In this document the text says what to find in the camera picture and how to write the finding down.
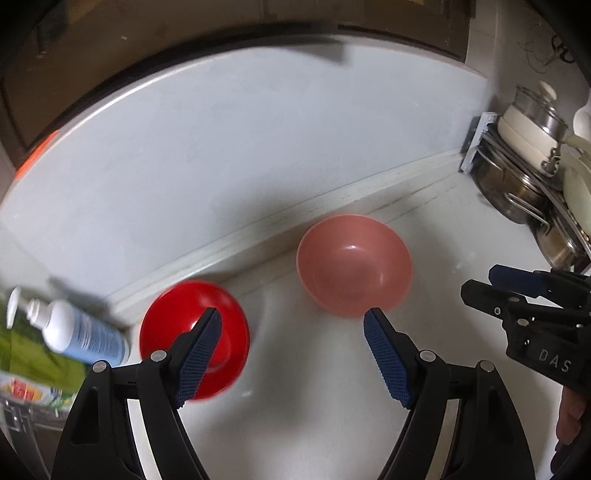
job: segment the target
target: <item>red bowl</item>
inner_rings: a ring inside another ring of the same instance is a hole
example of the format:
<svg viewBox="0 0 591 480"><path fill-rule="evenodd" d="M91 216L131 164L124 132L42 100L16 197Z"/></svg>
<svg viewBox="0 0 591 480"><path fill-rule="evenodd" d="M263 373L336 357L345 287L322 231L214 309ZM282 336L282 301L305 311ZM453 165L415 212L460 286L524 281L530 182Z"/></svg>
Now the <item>red bowl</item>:
<svg viewBox="0 0 591 480"><path fill-rule="evenodd" d="M210 398L240 376L251 343L242 308L226 290L204 281L184 281L164 292L146 312L139 331L142 359L167 350L178 335L190 331L208 307L222 316L222 335L213 351L194 400Z"/></svg>
<svg viewBox="0 0 591 480"><path fill-rule="evenodd" d="M309 295L325 310L362 317L402 302L413 262L388 225L363 215L336 215L313 225L297 249L297 271Z"/></svg>

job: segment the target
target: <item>white ceramic dish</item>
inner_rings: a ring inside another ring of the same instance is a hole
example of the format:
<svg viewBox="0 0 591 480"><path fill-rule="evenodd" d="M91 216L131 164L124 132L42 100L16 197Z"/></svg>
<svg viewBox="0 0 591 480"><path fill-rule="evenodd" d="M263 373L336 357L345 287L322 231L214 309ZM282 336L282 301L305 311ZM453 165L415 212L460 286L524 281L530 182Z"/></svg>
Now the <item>white ceramic dish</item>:
<svg viewBox="0 0 591 480"><path fill-rule="evenodd" d="M574 113L573 131L575 135L591 142L591 89L587 103Z"/></svg>
<svg viewBox="0 0 591 480"><path fill-rule="evenodd" d="M583 153L579 158L567 152L560 156L564 201L583 231L591 236L591 144L577 135L568 137L565 143Z"/></svg>

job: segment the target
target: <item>blue gripper pad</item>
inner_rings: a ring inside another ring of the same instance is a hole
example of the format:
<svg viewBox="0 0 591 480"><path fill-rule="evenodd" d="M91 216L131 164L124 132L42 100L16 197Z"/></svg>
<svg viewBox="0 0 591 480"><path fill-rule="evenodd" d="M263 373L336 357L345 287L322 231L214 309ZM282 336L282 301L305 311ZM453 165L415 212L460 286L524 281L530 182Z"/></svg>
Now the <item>blue gripper pad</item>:
<svg viewBox="0 0 591 480"><path fill-rule="evenodd" d="M175 395L176 408L182 407L187 400L195 396L221 335L222 317L216 311L180 367Z"/></svg>
<svg viewBox="0 0 591 480"><path fill-rule="evenodd" d="M404 408L409 408L413 394L408 386L407 370L372 310L363 317L363 333L390 395Z"/></svg>
<svg viewBox="0 0 591 480"><path fill-rule="evenodd" d="M488 272L488 280L495 288L520 293L532 299L550 294L544 277L536 272L495 265Z"/></svg>

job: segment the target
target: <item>orange tape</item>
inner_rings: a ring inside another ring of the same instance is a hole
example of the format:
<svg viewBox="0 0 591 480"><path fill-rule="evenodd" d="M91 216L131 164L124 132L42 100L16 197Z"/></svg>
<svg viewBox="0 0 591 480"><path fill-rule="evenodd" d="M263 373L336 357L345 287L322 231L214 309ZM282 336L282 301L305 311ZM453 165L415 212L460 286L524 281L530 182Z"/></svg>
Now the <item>orange tape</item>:
<svg viewBox="0 0 591 480"><path fill-rule="evenodd" d="M45 150L46 146L49 145L49 142L51 140L53 140L53 138L57 135L57 133L59 132L59 130L55 130L53 132L51 132L47 138L41 142L37 148L35 150L33 150L33 152L31 153L31 155L29 155L29 158L25 160L25 163L21 165L21 167L17 170L16 175L14 176L15 180L20 179L25 173L27 173L27 171L29 170L29 168L31 168L33 166L33 164L37 161L37 159L39 158L39 155L41 155L41 153L43 153L43 151Z"/></svg>

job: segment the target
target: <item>white bottle cap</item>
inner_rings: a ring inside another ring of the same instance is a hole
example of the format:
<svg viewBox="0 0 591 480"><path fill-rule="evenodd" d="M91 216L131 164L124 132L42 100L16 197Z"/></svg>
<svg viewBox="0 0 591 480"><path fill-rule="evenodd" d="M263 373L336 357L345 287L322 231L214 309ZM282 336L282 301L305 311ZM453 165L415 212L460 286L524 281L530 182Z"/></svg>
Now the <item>white bottle cap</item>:
<svg viewBox="0 0 591 480"><path fill-rule="evenodd" d="M31 300L27 306L27 318L29 323L35 328L43 330L49 325L49 319L51 317L51 310L47 303L43 303L41 300Z"/></svg>
<svg viewBox="0 0 591 480"><path fill-rule="evenodd" d="M10 297L8 298L8 305L6 308L6 327L10 330L14 325L14 318L17 315L17 309L27 311L29 302L21 297L21 287L16 287Z"/></svg>
<svg viewBox="0 0 591 480"><path fill-rule="evenodd" d="M29 323L34 327L43 330L49 324L51 311L49 306L41 300L27 301L21 297L21 287L16 287L10 294L8 306L6 309L6 326L11 329L14 325L14 317L17 314L17 308L27 313Z"/></svg>

